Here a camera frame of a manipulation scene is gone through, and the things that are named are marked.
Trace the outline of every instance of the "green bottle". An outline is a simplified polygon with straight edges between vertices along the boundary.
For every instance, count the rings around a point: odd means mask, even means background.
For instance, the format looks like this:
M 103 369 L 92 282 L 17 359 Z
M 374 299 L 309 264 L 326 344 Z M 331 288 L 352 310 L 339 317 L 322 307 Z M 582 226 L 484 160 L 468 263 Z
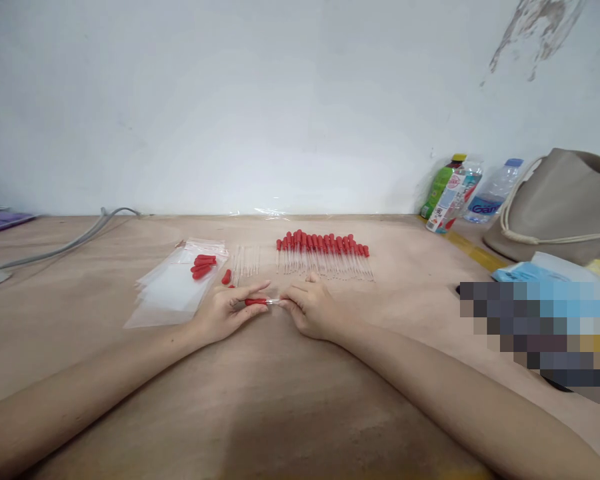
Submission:
M 447 182 L 451 178 L 451 174 L 460 168 L 460 166 L 462 166 L 462 162 L 464 162 L 466 158 L 466 155 L 456 153 L 449 164 L 440 169 L 438 174 L 433 179 L 433 185 L 431 186 L 429 198 L 420 210 L 420 216 L 422 218 L 426 218 L 427 220 L 429 219 L 433 213 L 433 209 L 440 200 L 440 195 L 442 195 L 442 192 L 444 192 L 445 188 L 447 187 Z

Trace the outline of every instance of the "wall stain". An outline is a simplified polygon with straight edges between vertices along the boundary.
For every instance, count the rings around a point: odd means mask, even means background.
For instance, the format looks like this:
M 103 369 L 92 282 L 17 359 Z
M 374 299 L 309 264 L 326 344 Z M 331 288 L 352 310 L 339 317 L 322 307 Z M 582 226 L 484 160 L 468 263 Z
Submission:
M 588 0 L 520 0 L 502 41 L 491 58 L 489 70 L 494 73 L 504 50 L 520 40 L 537 43 L 533 67 L 528 81 L 535 80 L 540 62 L 550 58 L 569 36 Z M 520 51 L 514 52 L 514 61 Z

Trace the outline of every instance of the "clear plastic bag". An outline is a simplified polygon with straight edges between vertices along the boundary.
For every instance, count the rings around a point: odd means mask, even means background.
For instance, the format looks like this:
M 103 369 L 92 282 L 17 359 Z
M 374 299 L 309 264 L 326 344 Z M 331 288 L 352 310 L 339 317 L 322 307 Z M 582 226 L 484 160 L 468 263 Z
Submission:
M 194 280 L 191 268 L 198 255 L 214 255 L 216 265 L 203 278 Z M 137 281 L 138 308 L 125 328 L 175 325 L 190 320 L 228 259 L 229 252 L 222 241 L 180 242 L 170 256 Z

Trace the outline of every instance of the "blue bottle cap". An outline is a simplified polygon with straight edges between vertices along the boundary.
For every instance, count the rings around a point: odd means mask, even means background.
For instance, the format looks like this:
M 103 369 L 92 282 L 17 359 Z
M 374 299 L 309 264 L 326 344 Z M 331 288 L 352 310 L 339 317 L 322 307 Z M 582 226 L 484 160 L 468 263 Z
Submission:
M 505 165 L 507 167 L 519 167 L 520 165 L 522 165 L 522 162 L 524 162 L 524 160 L 522 159 L 509 159 L 507 160 Z

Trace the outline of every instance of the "cable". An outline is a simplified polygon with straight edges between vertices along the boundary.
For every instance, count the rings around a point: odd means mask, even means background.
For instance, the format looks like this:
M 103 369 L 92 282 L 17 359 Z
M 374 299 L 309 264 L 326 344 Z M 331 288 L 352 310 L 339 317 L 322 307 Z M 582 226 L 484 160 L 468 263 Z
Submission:
M 60 247 L 57 250 L 53 250 L 53 251 L 50 251 L 47 253 L 42 253 L 40 255 L 34 255 L 32 257 L 26 257 L 26 258 L 23 258 L 20 260 L 14 260 L 14 261 L 3 263 L 2 265 L 0 265 L 0 269 L 16 267 L 18 265 L 25 265 L 27 263 L 33 263 L 36 261 L 55 257 L 56 255 L 60 255 L 61 253 L 64 253 L 67 250 L 77 247 L 78 245 L 82 245 L 83 243 L 86 243 L 89 240 L 91 240 L 96 234 L 98 234 L 98 232 L 100 232 L 100 230 L 102 230 L 105 227 L 105 225 L 108 224 L 109 220 L 111 220 L 115 216 L 116 213 L 121 212 L 122 210 L 130 211 L 138 216 L 142 215 L 140 212 L 138 212 L 134 209 L 130 209 L 128 207 L 120 207 L 120 208 L 112 211 L 110 214 L 107 214 L 107 211 L 105 210 L 105 208 L 102 207 L 100 209 L 100 212 L 101 212 L 100 218 L 98 218 L 98 220 L 93 224 L 93 226 L 89 230 L 84 232 L 82 235 L 80 235 L 78 238 L 76 238 L 75 240 L 66 244 L 64 247 Z
M 534 162 L 532 162 L 531 166 L 528 168 L 528 172 L 533 169 L 533 166 L 544 160 L 546 157 L 540 157 Z M 564 237 L 559 239 L 546 239 L 541 240 L 536 237 L 530 237 L 528 235 L 522 235 L 521 233 L 516 233 L 509 229 L 509 210 L 511 207 L 511 202 L 513 202 L 513 198 L 515 194 L 518 193 L 518 189 L 522 185 L 526 175 L 521 175 L 518 181 L 515 183 L 513 189 L 511 190 L 511 194 L 509 198 L 507 198 L 502 205 L 501 215 L 500 215 L 500 227 L 502 227 L 502 235 L 509 240 L 516 241 L 518 243 L 524 243 L 526 245 L 540 245 L 540 244 L 560 244 L 560 243 L 576 243 L 581 241 L 590 241 L 600 239 L 600 233 L 591 233 L 589 235 L 577 235 L 575 237 Z

